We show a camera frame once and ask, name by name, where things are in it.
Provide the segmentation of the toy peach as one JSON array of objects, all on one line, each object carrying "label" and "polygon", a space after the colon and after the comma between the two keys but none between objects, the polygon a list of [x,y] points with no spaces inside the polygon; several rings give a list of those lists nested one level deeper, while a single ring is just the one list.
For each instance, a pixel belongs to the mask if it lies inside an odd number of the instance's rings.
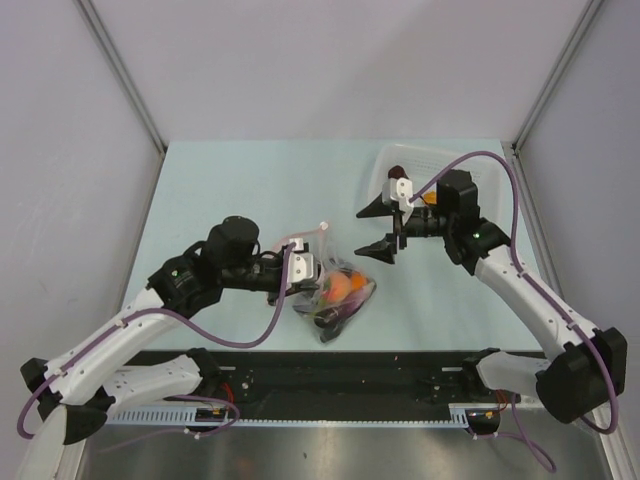
[{"label": "toy peach", "polygon": [[341,272],[331,272],[326,281],[325,297],[329,303],[338,303],[351,293],[350,277]]}]

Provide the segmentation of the purple toy eggplant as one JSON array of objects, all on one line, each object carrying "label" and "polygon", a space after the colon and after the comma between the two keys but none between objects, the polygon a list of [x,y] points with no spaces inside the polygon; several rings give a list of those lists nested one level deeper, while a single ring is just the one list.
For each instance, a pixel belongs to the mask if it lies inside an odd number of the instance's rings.
[{"label": "purple toy eggplant", "polygon": [[369,283],[352,291],[340,302],[321,310],[320,318],[326,323],[350,318],[370,299],[375,290],[376,284]]}]

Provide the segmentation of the clear zip top bag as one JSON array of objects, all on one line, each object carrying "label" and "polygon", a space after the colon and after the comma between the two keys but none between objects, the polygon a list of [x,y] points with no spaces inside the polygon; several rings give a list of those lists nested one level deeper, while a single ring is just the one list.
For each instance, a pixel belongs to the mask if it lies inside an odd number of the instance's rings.
[{"label": "clear zip top bag", "polygon": [[322,221],[312,230],[282,237],[273,246],[279,251],[292,239],[308,243],[309,251],[319,262],[317,287],[294,296],[292,308],[303,319],[312,322],[319,341],[328,344],[336,340],[376,291],[375,280],[341,258],[332,238],[330,224]]}]

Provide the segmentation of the grey toy fish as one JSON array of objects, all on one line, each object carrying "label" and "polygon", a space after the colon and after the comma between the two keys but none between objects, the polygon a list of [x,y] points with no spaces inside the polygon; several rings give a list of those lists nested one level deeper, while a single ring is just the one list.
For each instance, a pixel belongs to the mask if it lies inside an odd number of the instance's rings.
[{"label": "grey toy fish", "polygon": [[342,334],[348,323],[348,320],[342,319],[325,325],[320,331],[320,342],[326,344],[337,339]]}]

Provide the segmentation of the orange toy tangerine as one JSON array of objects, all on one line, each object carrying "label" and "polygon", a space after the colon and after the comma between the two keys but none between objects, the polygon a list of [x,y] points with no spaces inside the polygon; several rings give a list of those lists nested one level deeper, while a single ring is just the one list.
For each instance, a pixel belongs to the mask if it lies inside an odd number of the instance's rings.
[{"label": "orange toy tangerine", "polygon": [[369,283],[368,277],[359,271],[354,271],[350,275],[351,290],[357,291]]}]

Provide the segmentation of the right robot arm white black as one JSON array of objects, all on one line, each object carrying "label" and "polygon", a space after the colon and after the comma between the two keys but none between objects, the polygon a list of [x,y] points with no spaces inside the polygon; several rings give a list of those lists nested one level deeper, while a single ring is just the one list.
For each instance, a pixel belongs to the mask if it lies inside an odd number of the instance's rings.
[{"label": "right robot arm white black", "polygon": [[616,423],[628,347],[621,332],[598,328],[525,268],[514,240],[482,217],[470,173],[450,170],[435,185],[435,203],[425,203],[413,195],[404,169],[392,168],[381,193],[356,215],[391,217],[392,230],[357,249],[356,255],[392,264],[409,239],[442,238],[452,263],[493,290],[544,353],[543,358],[533,358],[483,350],[466,361],[463,393],[473,401],[484,401],[496,390],[536,398],[564,424],[608,403]]}]

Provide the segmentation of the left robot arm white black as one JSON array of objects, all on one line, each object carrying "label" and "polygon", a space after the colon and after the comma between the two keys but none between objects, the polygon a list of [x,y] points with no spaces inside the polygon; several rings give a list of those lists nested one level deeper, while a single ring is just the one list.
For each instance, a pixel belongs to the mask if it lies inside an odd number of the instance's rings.
[{"label": "left robot arm white black", "polygon": [[[117,377],[116,372],[180,325],[217,345],[253,349],[275,329],[286,298],[316,290],[322,275],[319,259],[302,237],[289,236],[278,250],[262,251],[255,222],[241,216],[225,218],[207,239],[167,260],[131,303],[80,344],[54,359],[32,358],[22,365],[31,395],[17,419],[19,436],[34,437],[25,428],[32,407],[42,418],[62,409],[67,415],[63,442],[70,445],[93,435],[126,408],[167,397],[193,401],[214,397],[221,376],[202,350],[132,375]],[[225,340],[193,322],[226,290],[261,292],[274,305],[272,318],[257,339]]]}]

